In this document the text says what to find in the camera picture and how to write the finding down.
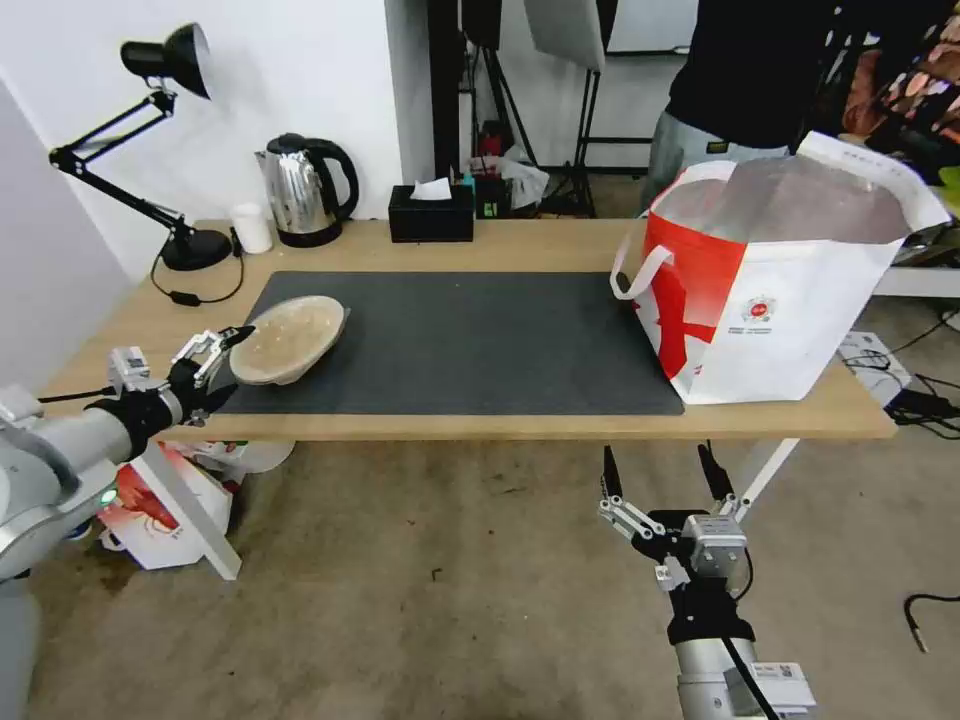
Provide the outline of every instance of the beige bowl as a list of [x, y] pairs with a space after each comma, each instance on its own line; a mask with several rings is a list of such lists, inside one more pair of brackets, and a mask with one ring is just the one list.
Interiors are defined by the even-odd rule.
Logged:
[[247, 385], [289, 385], [340, 337], [347, 313], [331, 297], [286, 300], [258, 316], [253, 334], [230, 351], [230, 369]]

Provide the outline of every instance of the lamp base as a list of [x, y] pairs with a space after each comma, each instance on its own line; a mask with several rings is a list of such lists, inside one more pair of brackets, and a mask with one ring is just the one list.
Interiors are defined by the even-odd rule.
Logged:
[[172, 237], [160, 251], [163, 264], [171, 270], [188, 272], [216, 265], [230, 257], [230, 239], [216, 230], [193, 230], [184, 240]]

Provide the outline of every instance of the black shirt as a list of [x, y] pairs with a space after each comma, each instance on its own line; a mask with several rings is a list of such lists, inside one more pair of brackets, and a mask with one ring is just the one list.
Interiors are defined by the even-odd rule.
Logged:
[[667, 112], [738, 145], [790, 144], [813, 101], [835, 5], [700, 0]]

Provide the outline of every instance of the black desk mat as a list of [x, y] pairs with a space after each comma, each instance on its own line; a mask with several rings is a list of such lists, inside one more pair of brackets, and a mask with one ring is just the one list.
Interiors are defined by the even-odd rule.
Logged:
[[[329, 295], [350, 315], [300, 380], [241, 385], [223, 411], [679, 415], [679, 397], [608, 277], [274, 273], [248, 320], [300, 295]], [[232, 381], [226, 364], [221, 374]]]

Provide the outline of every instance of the black desk lamp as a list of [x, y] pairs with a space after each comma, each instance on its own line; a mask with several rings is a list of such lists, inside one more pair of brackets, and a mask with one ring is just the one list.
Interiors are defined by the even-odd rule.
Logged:
[[[127, 140], [173, 116], [177, 94], [167, 89], [164, 84], [166, 78], [175, 80], [194, 95], [209, 99], [209, 89], [202, 72], [209, 68], [208, 58], [207, 40], [196, 23], [175, 30], [163, 44], [125, 42], [120, 48], [120, 60], [127, 70], [142, 77], [153, 92], [129, 110], [50, 153], [50, 164], [61, 172], [73, 175], [168, 228], [170, 236], [160, 255], [171, 270], [200, 270], [215, 265], [230, 255], [230, 240], [215, 230], [197, 230], [187, 225], [182, 214], [131, 195], [93, 174], [87, 166]], [[151, 105], [160, 112], [159, 116], [123, 135], [97, 139], [114, 125]], [[79, 154], [91, 150], [88, 154]]]

